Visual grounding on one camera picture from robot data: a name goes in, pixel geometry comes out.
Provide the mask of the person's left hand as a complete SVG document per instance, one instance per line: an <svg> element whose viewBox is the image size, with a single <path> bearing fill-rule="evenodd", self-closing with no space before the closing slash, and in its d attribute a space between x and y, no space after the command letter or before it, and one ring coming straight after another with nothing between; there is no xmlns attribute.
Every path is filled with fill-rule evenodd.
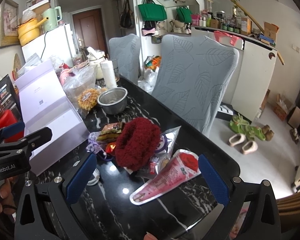
<svg viewBox="0 0 300 240"><path fill-rule="evenodd" d="M13 178L5 179L5 182L0 186L0 214L12 215L15 213L15 209L3 206L15 207L13 194L12 194Z"/></svg>

